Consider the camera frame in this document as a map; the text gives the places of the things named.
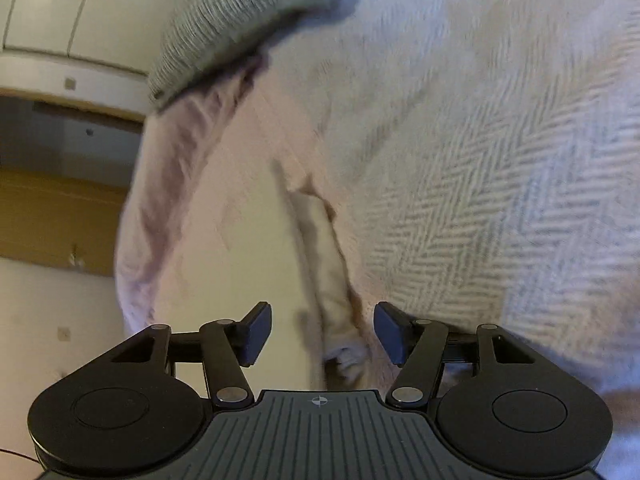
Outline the grey herringbone blanket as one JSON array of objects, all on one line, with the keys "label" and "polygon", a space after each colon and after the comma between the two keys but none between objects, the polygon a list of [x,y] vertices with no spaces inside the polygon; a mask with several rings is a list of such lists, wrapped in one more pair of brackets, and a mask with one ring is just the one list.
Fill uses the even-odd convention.
[{"label": "grey herringbone blanket", "polygon": [[365,309],[639,390],[639,0],[333,0],[272,50]]}]

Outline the small grey checked pillow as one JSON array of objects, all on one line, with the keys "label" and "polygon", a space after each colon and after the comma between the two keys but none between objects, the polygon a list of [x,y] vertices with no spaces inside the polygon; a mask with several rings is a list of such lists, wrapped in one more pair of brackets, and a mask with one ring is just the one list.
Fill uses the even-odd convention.
[{"label": "small grey checked pillow", "polygon": [[282,26],[318,13],[339,20],[357,0],[179,0],[149,73],[157,110],[207,75],[255,50]]}]

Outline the brown wooden door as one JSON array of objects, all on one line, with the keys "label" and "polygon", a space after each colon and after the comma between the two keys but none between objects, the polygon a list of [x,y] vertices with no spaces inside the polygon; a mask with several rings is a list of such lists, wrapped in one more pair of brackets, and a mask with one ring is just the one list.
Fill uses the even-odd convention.
[{"label": "brown wooden door", "polygon": [[[120,213],[128,191],[24,170],[1,170],[1,255],[50,268],[114,274]],[[85,269],[70,267],[78,246]]]}]

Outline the cream wardrobe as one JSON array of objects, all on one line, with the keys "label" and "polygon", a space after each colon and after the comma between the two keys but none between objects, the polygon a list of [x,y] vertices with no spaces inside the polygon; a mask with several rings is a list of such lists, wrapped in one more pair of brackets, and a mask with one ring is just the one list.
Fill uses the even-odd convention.
[{"label": "cream wardrobe", "polygon": [[178,0],[1,0],[1,50],[146,76]]}]

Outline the wall light switch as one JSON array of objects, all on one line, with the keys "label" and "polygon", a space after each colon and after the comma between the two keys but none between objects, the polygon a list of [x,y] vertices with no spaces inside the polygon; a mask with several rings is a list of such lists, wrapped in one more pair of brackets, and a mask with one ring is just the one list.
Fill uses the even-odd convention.
[{"label": "wall light switch", "polygon": [[70,329],[68,327],[58,326],[58,341],[70,342]]}]

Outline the pink bed sheet duvet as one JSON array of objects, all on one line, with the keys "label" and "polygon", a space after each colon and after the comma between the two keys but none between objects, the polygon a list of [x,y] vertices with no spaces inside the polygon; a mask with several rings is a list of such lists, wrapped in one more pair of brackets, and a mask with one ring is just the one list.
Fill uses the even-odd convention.
[{"label": "pink bed sheet duvet", "polygon": [[[120,217],[115,283],[126,330],[155,323],[165,274],[203,193],[216,231],[240,210],[258,174],[275,162],[290,192],[322,198],[298,165],[284,168],[273,140],[242,110],[264,61],[252,56],[184,92],[144,124],[134,180]],[[322,200],[334,230],[334,212]]]}]

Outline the cream long-sleeve shirt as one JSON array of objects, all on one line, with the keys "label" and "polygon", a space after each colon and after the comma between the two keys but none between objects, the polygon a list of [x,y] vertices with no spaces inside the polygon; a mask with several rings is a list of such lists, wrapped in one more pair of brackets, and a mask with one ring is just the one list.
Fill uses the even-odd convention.
[{"label": "cream long-sleeve shirt", "polygon": [[322,200],[288,191],[275,162],[258,174],[220,231],[203,209],[205,197],[195,197],[190,226],[165,274],[158,318],[190,332],[217,318],[238,320],[267,301],[271,335],[246,372],[254,391],[361,387],[369,350]]}]

